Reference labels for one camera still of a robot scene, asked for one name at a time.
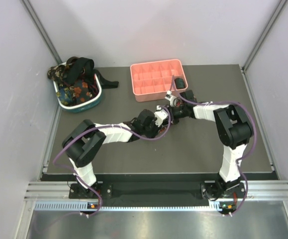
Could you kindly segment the pink compartment tray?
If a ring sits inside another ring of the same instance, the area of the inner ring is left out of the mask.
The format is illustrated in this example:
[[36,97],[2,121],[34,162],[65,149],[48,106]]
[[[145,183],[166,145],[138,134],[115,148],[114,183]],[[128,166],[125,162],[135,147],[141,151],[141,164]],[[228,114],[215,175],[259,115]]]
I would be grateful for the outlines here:
[[[177,95],[188,89],[187,79],[179,59],[137,63],[130,66],[132,90],[137,102],[161,100],[167,91],[172,90]],[[183,78],[186,87],[171,89],[175,78]]]

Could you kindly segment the red multicolour checked tie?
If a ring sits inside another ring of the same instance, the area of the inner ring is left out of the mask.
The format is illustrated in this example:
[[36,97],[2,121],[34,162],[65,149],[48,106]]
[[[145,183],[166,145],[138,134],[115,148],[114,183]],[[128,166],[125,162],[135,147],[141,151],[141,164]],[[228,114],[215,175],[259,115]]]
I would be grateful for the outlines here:
[[159,130],[159,134],[165,134],[168,132],[168,130],[169,130],[169,127],[165,125]]

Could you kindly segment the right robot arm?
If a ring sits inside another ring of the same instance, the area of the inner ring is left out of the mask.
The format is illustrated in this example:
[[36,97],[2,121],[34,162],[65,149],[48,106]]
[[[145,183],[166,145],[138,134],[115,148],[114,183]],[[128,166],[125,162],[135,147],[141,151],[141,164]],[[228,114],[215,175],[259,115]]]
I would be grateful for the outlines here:
[[237,103],[198,103],[191,90],[177,97],[167,91],[165,99],[170,102],[169,109],[174,123],[190,117],[216,124],[218,137],[223,144],[222,165],[214,184],[205,185],[202,191],[205,198],[213,201],[230,196],[235,187],[240,185],[240,165],[244,151],[255,134],[247,112]]

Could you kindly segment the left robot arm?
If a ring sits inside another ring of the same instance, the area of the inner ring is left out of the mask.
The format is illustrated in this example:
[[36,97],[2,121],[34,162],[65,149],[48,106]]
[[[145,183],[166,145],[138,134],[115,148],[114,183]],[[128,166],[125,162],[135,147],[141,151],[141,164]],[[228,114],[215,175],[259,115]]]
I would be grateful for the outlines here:
[[102,145],[139,139],[153,141],[162,128],[169,127],[169,121],[170,113],[161,107],[155,112],[143,110],[139,116],[119,124],[98,124],[89,119],[82,121],[62,142],[81,193],[89,198],[97,193],[92,161]]

